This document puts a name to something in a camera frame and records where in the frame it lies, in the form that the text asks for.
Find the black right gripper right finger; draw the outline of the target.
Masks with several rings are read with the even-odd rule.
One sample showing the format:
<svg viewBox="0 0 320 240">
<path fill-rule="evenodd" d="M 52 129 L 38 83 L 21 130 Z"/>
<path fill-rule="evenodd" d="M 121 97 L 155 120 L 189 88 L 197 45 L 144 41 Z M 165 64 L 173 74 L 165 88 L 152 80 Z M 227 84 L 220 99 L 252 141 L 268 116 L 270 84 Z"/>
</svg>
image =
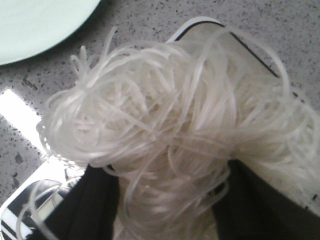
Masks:
<svg viewBox="0 0 320 240">
<path fill-rule="evenodd" d="M 226 195 L 213 207 L 221 240 L 318 240 L 320 218 L 257 176 L 239 160 L 228 162 Z"/>
</svg>

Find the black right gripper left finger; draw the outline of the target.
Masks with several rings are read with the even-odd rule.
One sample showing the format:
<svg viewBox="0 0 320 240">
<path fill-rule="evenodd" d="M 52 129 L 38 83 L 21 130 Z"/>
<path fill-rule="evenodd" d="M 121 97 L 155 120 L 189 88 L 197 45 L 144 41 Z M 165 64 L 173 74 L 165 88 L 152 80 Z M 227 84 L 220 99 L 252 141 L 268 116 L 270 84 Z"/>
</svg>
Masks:
<svg viewBox="0 0 320 240">
<path fill-rule="evenodd" d="M 88 166 L 82 178 L 44 221 L 59 240 L 111 240 L 119 204 L 119 180 Z"/>
</svg>

